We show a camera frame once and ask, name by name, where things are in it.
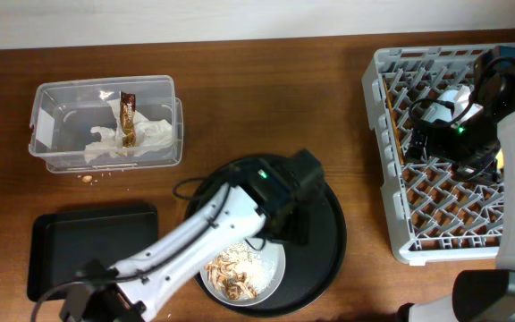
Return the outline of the white napkin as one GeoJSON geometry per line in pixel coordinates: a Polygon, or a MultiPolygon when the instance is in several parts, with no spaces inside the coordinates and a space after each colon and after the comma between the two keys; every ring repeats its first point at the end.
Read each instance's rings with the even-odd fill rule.
{"type": "MultiPolygon", "coordinates": [[[[122,148],[122,130],[120,125],[120,100],[109,100],[108,105],[113,112],[116,127],[108,129],[107,134],[101,135],[101,140],[107,148],[122,148]]],[[[173,127],[166,120],[149,121],[147,117],[136,110],[133,116],[136,142],[133,152],[135,157],[140,157],[147,152],[168,148],[173,143],[173,127]]]]}
{"type": "Polygon", "coordinates": [[[90,132],[98,134],[100,141],[92,142],[85,147],[84,159],[87,164],[104,154],[110,157],[118,157],[117,149],[122,144],[122,137],[118,130],[95,126],[91,128],[90,132]]]}

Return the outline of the food leftovers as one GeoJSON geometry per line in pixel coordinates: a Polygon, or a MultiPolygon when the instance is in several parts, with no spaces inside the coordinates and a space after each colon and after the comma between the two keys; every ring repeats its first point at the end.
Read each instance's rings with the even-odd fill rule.
{"type": "Polygon", "coordinates": [[[201,275],[210,290],[229,301],[255,300],[272,283],[276,266],[274,259],[243,242],[210,260],[201,275]]]}

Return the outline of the grey plate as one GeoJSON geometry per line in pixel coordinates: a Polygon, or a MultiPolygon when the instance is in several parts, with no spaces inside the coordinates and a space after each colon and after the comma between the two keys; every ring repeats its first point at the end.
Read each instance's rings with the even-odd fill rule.
{"type": "Polygon", "coordinates": [[[249,238],[221,251],[198,276],[214,299],[244,308],[269,298],[281,284],[285,268],[283,245],[249,238]]]}

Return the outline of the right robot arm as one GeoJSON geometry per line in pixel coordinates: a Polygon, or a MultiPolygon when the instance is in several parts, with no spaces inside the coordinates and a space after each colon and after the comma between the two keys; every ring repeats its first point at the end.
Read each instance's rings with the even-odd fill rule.
{"type": "Polygon", "coordinates": [[[413,124],[407,158],[438,157],[457,180],[501,183],[502,237],[496,267],[464,270],[440,300],[406,303],[398,321],[515,321],[515,47],[497,46],[473,63],[474,85],[463,110],[442,101],[452,116],[428,121],[408,107],[413,124]]]}

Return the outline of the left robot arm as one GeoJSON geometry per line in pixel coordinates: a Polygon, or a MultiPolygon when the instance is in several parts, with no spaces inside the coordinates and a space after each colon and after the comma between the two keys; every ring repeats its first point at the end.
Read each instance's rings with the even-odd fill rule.
{"type": "Polygon", "coordinates": [[[287,158],[251,157],[218,172],[215,192],[164,238],[117,261],[93,267],[67,292],[62,321],[151,321],[205,264],[230,245],[258,237],[304,243],[307,219],[296,211],[325,183],[321,163],[303,149],[287,158]]]}

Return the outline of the wooden chopstick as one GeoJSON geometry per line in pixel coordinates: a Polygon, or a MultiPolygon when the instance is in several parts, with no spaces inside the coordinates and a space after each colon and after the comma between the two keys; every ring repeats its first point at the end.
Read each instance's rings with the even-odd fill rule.
{"type": "Polygon", "coordinates": [[[398,138],[397,123],[396,123],[396,121],[394,119],[394,115],[393,115],[394,111],[393,111],[392,97],[389,92],[389,88],[387,86],[385,77],[383,77],[383,85],[384,85],[384,93],[385,93],[385,98],[386,98],[386,105],[387,105],[387,108],[388,108],[388,111],[389,111],[389,114],[391,117],[391,122],[392,122],[392,127],[393,127],[393,137],[394,137],[394,142],[395,142],[395,146],[396,146],[397,153],[398,153],[399,162],[400,162],[400,165],[404,165],[405,162],[404,162],[403,152],[401,149],[401,143],[398,138]]]}

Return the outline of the brown snack wrapper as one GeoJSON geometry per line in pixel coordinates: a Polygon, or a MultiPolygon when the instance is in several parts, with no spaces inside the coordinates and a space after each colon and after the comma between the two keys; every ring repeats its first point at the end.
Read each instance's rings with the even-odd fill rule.
{"type": "Polygon", "coordinates": [[[134,147],[136,144],[136,131],[134,127],[134,115],[136,112],[136,96],[134,94],[120,93],[120,124],[123,133],[122,146],[134,147]]]}

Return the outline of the yellow bowl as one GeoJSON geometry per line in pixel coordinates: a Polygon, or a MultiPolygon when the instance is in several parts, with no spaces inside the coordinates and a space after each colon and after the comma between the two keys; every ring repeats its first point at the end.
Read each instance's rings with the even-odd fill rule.
{"type": "Polygon", "coordinates": [[[503,152],[500,149],[495,157],[496,159],[496,167],[498,170],[502,170],[504,168],[504,159],[503,159],[503,152]]]}

